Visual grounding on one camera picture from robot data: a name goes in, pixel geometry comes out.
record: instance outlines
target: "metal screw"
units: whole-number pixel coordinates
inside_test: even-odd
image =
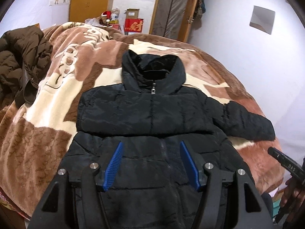
[[[99,167],[99,164],[98,163],[92,163],[90,164],[90,168],[91,169],[97,169]]]
[[[66,173],[66,170],[65,169],[60,169],[59,171],[58,171],[58,174],[59,175],[64,175]]]
[[[243,169],[239,169],[239,170],[237,171],[237,173],[240,174],[241,176],[243,176],[244,174],[246,174],[246,171],[243,170]]]
[[[213,169],[214,168],[214,165],[212,163],[206,163],[204,166],[207,169]]]

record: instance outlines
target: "blanket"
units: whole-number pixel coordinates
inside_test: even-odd
[[[175,54],[186,70],[185,86],[225,104],[234,100],[248,111],[263,112],[238,79],[204,51],[154,35],[122,35],[83,23],[65,23],[44,31],[53,45],[52,63],[32,106],[13,102],[0,111],[0,194],[27,219],[39,202],[76,134],[77,106],[83,92],[122,82],[121,59],[137,54]],[[283,168],[267,154],[278,140],[253,142],[230,138],[248,163],[260,193],[275,189]]]

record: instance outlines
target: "bag hanging on door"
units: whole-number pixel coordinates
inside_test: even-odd
[[[205,13],[205,5],[204,5],[204,0],[198,0],[195,13],[194,13],[194,18],[195,19],[201,19],[202,15]]]

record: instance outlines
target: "black sleeve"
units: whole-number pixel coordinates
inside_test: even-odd
[[[247,140],[274,140],[273,125],[267,118],[248,112],[235,101],[223,105],[217,100],[198,92],[199,99],[214,125],[227,136],[240,137]]]

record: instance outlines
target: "jacket collar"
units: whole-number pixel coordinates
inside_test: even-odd
[[[185,82],[178,56],[138,55],[132,50],[123,54],[122,75],[125,88],[139,93],[150,93],[155,83],[156,94],[172,94]]]

